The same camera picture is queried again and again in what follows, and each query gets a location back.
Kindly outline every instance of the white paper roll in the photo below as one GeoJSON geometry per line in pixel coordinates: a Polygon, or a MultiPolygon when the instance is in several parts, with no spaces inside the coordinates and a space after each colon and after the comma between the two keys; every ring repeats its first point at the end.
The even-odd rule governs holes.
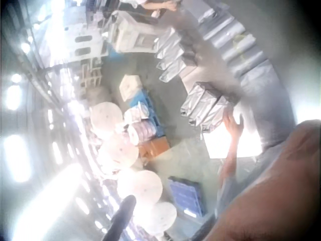
{"type": "Polygon", "coordinates": [[[116,125],[123,121],[120,108],[111,102],[92,107],[90,119],[96,135],[103,140],[107,140],[116,125]]]}

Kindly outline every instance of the stack of foil bags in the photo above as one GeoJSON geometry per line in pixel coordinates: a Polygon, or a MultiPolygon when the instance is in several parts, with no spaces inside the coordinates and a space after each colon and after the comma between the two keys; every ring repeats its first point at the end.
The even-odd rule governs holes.
{"type": "Polygon", "coordinates": [[[159,80],[171,81],[175,76],[184,78],[196,67],[193,42],[186,31],[169,28],[154,43],[155,58],[159,59],[156,66],[163,70],[159,80]]]}
{"type": "Polygon", "coordinates": [[[210,133],[221,124],[224,108],[238,101],[238,97],[223,95],[210,83],[196,82],[181,107],[181,116],[188,117],[191,126],[201,126],[202,132],[210,133]]]}
{"type": "Polygon", "coordinates": [[[217,6],[216,14],[206,18],[199,25],[198,31],[205,41],[211,42],[218,49],[236,78],[267,59],[256,45],[253,35],[245,30],[227,8],[217,6]]]}

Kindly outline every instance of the shirt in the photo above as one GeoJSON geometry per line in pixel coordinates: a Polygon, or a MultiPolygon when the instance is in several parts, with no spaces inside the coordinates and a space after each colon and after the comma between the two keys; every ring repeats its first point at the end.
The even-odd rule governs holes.
{"type": "Polygon", "coordinates": [[[137,8],[138,5],[144,4],[147,0],[120,0],[122,3],[131,4],[133,8],[137,8]]]}
{"type": "Polygon", "coordinates": [[[215,225],[217,219],[230,205],[230,203],[246,189],[255,185],[256,180],[278,159],[281,154],[282,147],[283,143],[262,153],[258,157],[253,171],[242,182],[238,182],[235,176],[227,177],[223,182],[222,188],[219,189],[217,193],[215,215],[210,216],[200,229],[188,240],[200,241],[205,239],[215,225]]]}

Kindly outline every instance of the gray floor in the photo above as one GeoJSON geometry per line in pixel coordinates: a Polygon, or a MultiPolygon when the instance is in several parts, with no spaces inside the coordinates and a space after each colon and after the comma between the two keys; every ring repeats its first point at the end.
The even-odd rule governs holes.
{"type": "MultiPolygon", "coordinates": [[[[269,105],[262,108],[257,104],[257,116],[266,118],[273,113],[276,115],[277,111],[274,110],[278,108],[280,111],[286,109],[289,117],[291,115],[289,109],[292,106],[296,121],[300,122],[302,118],[309,119],[307,115],[310,113],[302,116],[300,109],[303,106],[310,106],[312,110],[319,107],[319,55],[313,52],[314,43],[303,19],[300,15],[293,15],[294,6],[286,0],[226,0],[225,2],[230,5],[229,11],[257,38],[258,46],[270,59],[282,85],[289,93],[290,102],[284,95],[282,85],[276,86],[278,98],[274,98],[273,101],[261,99],[262,104],[269,105]]],[[[216,77],[222,77],[220,72],[224,66],[221,60],[213,60],[212,64],[214,72],[217,70],[216,77]]],[[[103,68],[103,85],[108,86],[113,101],[125,111],[128,104],[121,100],[119,84],[125,74],[138,74],[141,77],[172,147],[151,162],[164,184],[163,199],[171,198],[168,195],[169,176],[186,178],[201,184],[208,214],[202,219],[192,220],[179,213],[175,224],[168,230],[174,240],[184,240],[190,237],[214,211],[218,171],[223,160],[209,159],[200,131],[189,126],[187,119],[180,116],[180,106],[187,96],[182,81],[180,79],[174,79],[169,83],[158,81],[161,72],[155,66],[156,60],[152,54],[125,54],[121,60],[107,58],[103,68]]],[[[287,121],[292,125],[293,120],[290,117],[284,123],[287,121]]],[[[275,122],[276,126],[280,124],[276,119],[271,119],[271,122],[275,122]]],[[[254,161],[251,158],[238,159],[238,177],[245,177],[253,166],[254,161]]]]}

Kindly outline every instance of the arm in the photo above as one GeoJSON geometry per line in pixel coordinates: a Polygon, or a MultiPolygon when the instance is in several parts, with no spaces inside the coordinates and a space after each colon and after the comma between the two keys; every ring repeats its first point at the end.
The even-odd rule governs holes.
{"type": "Polygon", "coordinates": [[[174,3],[173,1],[167,1],[163,3],[151,3],[149,0],[147,0],[145,3],[141,4],[141,6],[147,10],[159,10],[159,9],[168,9],[171,11],[176,10],[176,3],[174,3]]]}
{"type": "Polygon", "coordinates": [[[225,109],[223,112],[223,122],[227,131],[231,134],[232,141],[230,149],[223,164],[223,168],[219,177],[220,188],[222,188],[224,180],[227,177],[234,176],[236,173],[236,154],[239,139],[244,129],[243,117],[240,116],[240,124],[236,124],[233,117],[232,109],[225,109]]]}

